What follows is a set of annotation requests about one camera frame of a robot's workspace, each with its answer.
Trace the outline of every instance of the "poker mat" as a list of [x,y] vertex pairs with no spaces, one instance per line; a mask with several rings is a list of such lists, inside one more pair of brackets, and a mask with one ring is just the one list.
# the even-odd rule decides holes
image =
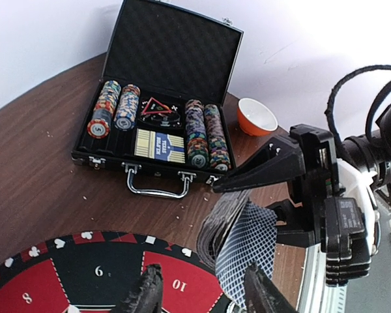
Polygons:
[[0,313],[107,313],[150,264],[162,268],[163,312],[229,312],[217,278],[190,249],[152,236],[85,231],[5,260]]

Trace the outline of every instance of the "bowl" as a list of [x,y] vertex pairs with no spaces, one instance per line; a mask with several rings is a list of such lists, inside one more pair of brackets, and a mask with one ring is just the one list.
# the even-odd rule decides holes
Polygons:
[[250,136],[266,136],[278,128],[275,115],[263,103],[250,98],[239,100],[237,119],[243,132]]

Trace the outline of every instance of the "open case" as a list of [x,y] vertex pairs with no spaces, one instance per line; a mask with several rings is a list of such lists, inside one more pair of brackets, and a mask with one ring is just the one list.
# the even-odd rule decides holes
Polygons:
[[[113,31],[100,83],[72,150],[74,163],[124,171],[128,176],[129,189],[136,194],[182,198],[191,182],[211,184],[225,172],[135,154],[138,129],[180,136],[185,143],[184,105],[190,99],[198,99],[203,104],[215,104],[219,108],[230,170],[235,168],[222,105],[241,40],[242,31],[189,10],[159,1],[125,0]],[[108,80],[115,80],[121,87],[128,84],[139,87],[136,125],[132,130],[122,131],[112,124],[108,136],[95,139],[89,135],[87,125]],[[143,103],[150,98],[173,106],[182,119],[182,127],[165,130],[144,123],[139,115],[144,108]],[[137,190],[133,186],[136,174],[181,179],[184,189],[180,194]]]

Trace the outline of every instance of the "silver handle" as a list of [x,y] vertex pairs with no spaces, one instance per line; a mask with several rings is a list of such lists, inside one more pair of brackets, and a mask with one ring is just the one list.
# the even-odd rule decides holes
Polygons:
[[180,194],[175,194],[173,192],[158,189],[136,189],[133,186],[133,178],[135,177],[135,174],[138,173],[138,166],[125,164],[124,171],[128,174],[126,184],[129,190],[134,194],[140,194],[142,196],[156,196],[169,199],[181,199],[185,197],[190,190],[190,183],[193,181],[193,177],[196,176],[194,173],[179,171],[178,174],[181,176],[181,180],[184,182],[184,188]]

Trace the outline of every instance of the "wooden table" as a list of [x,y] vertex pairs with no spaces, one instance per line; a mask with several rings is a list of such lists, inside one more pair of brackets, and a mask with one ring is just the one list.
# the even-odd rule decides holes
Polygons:
[[[220,197],[204,184],[182,200],[136,196],[124,173],[75,166],[70,151],[98,84],[104,56],[42,83],[0,110],[0,263],[52,237],[84,230],[151,234],[196,247],[201,222]],[[268,138],[245,135],[237,99],[228,95],[225,117],[237,164]],[[137,186],[180,190],[180,181],[136,178]],[[258,188],[259,205],[282,200],[285,185]],[[296,305],[305,250],[278,245],[273,281]]]

